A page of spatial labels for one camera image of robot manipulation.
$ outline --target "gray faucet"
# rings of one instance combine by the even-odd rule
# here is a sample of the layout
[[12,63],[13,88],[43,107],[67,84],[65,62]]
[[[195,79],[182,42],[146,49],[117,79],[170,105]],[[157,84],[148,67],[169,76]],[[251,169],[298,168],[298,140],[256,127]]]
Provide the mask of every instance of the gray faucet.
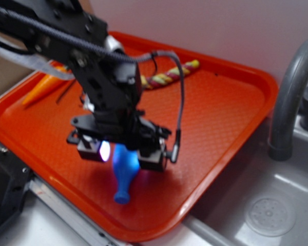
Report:
[[293,129],[302,100],[301,126],[308,130],[308,40],[295,53],[288,66],[277,96],[271,123],[268,153],[274,160],[292,155]]

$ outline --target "blue bowling pin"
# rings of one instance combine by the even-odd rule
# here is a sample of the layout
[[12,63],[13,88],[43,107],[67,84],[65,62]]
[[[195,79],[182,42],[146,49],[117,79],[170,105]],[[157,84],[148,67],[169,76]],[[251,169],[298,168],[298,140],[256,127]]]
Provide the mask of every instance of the blue bowling pin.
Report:
[[116,144],[113,154],[113,171],[118,180],[118,191],[114,196],[115,202],[126,204],[130,201],[129,186],[139,168],[137,152],[127,150],[122,144]]

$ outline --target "plastic tray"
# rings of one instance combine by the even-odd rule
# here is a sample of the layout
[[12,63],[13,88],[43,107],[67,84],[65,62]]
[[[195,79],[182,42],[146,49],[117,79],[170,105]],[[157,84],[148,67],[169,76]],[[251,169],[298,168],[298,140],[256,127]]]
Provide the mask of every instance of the plastic tray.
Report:
[[[111,162],[82,160],[75,145],[66,143],[73,116],[86,114],[75,84],[57,105],[60,87],[30,107],[25,95],[42,78],[35,73],[0,99],[0,141],[110,235],[129,242],[145,241],[175,227],[229,160],[262,122],[278,91],[268,74],[171,46],[113,33],[130,55],[154,49],[175,50],[182,62],[201,67],[186,78],[182,141],[177,164],[164,173],[141,170],[130,187],[131,201],[114,202],[117,181]],[[159,58],[160,71],[174,66]],[[152,62],[140,65],[151,75]],[[175,130],[180,85],[145,91],[139,109],[155,123]],[[170,137],[171,149],[174,136]]]

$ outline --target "orange tray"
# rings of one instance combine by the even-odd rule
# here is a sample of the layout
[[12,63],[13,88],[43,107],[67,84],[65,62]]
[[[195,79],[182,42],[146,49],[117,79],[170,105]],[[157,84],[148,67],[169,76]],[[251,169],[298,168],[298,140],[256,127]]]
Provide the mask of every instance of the orange tray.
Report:
[[[186,102],[178,162],[164,173],[140,170],[131,184],[129,204],[114,202],[117,181],[111,162],[82,160],[66,143],[73,116],[86,114],[75,84],[55,103],[65,87],[30,107],[26,94],[44,76],[35,73],[0,99],[0,141],[34,172],[71,201],[110,235],[129,242],[145,241],[175,227],[228,164],[274,105],[277,85],[268,74],[175,47],[113,33],[130,55],[155,49],[174,50],[181,61],[200,61],[185,80]],[[158,59],[160,71],[174,64]],[[140,65],[151,75],[152,62]],[[180,85],[143,93],[139,109],[146,118],[175,130]],[[171,149],[174,141],[167,142]]]

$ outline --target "stainless steel sink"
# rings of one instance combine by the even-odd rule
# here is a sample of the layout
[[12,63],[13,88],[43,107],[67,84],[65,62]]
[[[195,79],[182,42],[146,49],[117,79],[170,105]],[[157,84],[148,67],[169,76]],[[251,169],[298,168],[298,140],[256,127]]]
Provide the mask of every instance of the stainless steel sink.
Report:
[[266,120],[184,221],[213,245],[308,245],[308,133],[297,122],[293,157],[278,162],[268,131]]

